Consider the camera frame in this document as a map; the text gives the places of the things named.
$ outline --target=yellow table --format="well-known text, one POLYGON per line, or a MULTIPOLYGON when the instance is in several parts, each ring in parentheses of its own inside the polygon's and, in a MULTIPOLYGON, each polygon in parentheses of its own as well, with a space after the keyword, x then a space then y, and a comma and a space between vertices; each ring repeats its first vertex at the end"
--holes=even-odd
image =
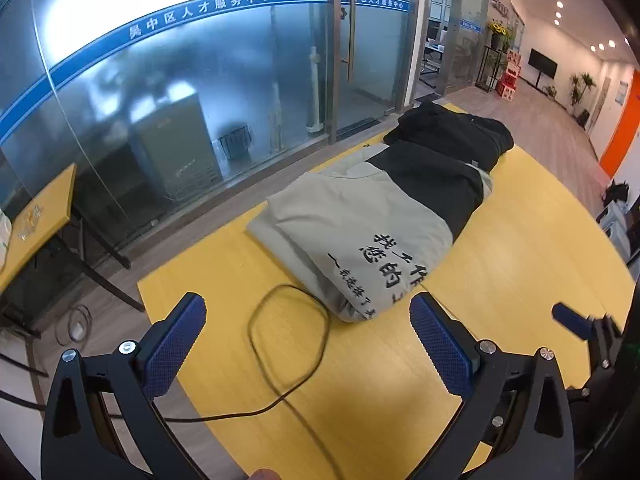
POLYGON ((71 220, 75 181, 76 165, 72 164, 49 182, 12 222, 6 260, 0 271, 0 293, 4 292, 33 255, 71 220), (34 231, 23 240, 20 233, 27 225, 27 216, 35 206, 40 208, 38 223, 34 231))
MULTIPOLYGON (((492 177, 494 192, 422 286, 477 338, 510 352, 552 348, 565 384, 581 386, 589 373, 586 344, 552 320, 551 307, 564 301, 584 315, 610 312, 622 325, 631 276, 587 210, 523 150, 501 157, 492 177)), ((206 326, 178 374, 201 415, 255 410, 274 398, 250 351, 246 324, 268 290, 294 280, 245 232, 263 206, 138 283, 152 321, 163 319, 187 291, 206 300, 206 326)), ((409 301, 372 321, 332 319, 324 362, 290 396, 349 480, 404 480, 460 402, 447 393, 415 336, 409 301)), ((285 389, 310 367, 322 318, 304 295, 285 290, 257 325, 258 349, 285 389)), ((209 427, 249 473, 268 467, 284 480, 334 478, 284 405, 209 427)), ((473 462, 486 453, 479 449, 473 462)))
MULTIPOLYGON (((31 258, 50 240, 56 244, 66 260, 84 272, 84 274, 94 280, 98 285, 108 290, 111 294, 118 297, 133 308, 144 311, 144 306, 140 302, 134 300, 113 283, 109 282, 98 272, 92 269, 84 262, 84 259, 73 253, 60 240, 56 234, 67 223, 71 217, 75 216, 82 221, 82 228, 89 232, 95 240, 109 253, 116 258, 125 268, 129 269, 130 262, 113 249, 102 236, 90 224, 83 219, 78 211, 73 207, 72 199, 74 192, 74 184, 76 181, 77 167, 75 164, 69 165, 66 170, 60 173, 56 178, 49 182, 18 214, 15 221, 12 222, 12 232, 7 249, 6 260, 2 271, 0 271, 0 294, 2 294, 12 280, 18 275, 22 268, 30 261, 31 258), (20 236, 28 222, 28 216, 33 214, 35 207, 40 209, 40 217, 33 231, 27 235, 24 240, 20 236)), ((14 319, 9 314, 2 313, 5 318, 16 324, 22 330, 30 335, 39 337, 37 331, 33 331, 14 319)))

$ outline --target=blue stripe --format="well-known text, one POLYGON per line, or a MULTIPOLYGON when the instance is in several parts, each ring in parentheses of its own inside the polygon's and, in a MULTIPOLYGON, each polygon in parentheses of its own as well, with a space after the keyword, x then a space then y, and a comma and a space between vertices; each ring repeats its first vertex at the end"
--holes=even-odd
MULTIPOLYGON (((155 34, 177 27, 185 23, 226 14, 242 9, 255 9, 289 4, 325 4, 330 0, 190 0, 178 5, 157 10, 139 19, 126 23, 104 36, 80 48, 51 70, 50 75, 56 90, 72 81, 76 76, 91 68, 101 60, 116 52, 149 38, 155 34)), ((357 0, 357 5, 378 7, 389 10, 408 12, 410 3, 407 0, 357 0)), ((52 94, 46 76, 38 79, 29 89, 23 92, 0 116, 0 144, 31 114, 42 102, 52 94)))

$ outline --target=black jacket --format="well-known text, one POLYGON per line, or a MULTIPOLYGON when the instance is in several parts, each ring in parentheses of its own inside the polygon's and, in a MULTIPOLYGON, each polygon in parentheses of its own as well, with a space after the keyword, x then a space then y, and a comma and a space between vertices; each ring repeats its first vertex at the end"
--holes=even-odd
POLYGON ((513 147, 513 137, 500 121, 455 113, 431 102, 398 119, 398 127, 386 134, 384 142, 393 144, 396 140, 420 144, 486 172, 513 147))
POLYGON ((396 186, 442 218, 454 240, 484 200, 478 170, 423 146, 398 140, 367 162, 386 171, 396 186))

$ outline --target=plant stand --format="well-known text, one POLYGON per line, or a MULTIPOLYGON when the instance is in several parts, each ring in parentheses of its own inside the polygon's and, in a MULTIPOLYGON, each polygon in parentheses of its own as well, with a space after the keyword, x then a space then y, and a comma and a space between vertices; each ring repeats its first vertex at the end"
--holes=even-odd
POLYGON ((504 52, 491 48, 488 45, 484 46, 484 52, 482 53, 482 62, 480 63, 480 72, 476 78, 476 86, 481 88, 485 92, 490 92, 496 86, 498 82, 498 70, 500 70, 500 63, 504 52), (495 52, 495 60, 491 60, 490 54, 495 52))

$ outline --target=orange wall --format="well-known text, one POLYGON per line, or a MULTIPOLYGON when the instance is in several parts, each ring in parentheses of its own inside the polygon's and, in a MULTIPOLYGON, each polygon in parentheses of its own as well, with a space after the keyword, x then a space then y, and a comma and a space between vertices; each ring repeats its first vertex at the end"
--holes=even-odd
POLYGON ((622 164, 626 152, 628 152, 634 135, 640 125, 640 72, 634 72, 634 80, 631 83, 629 96, 626 99, 625 109, 618 121, 618 127, 613 133, 607 149, 602 154, 600 166, 613 177, 622 164))

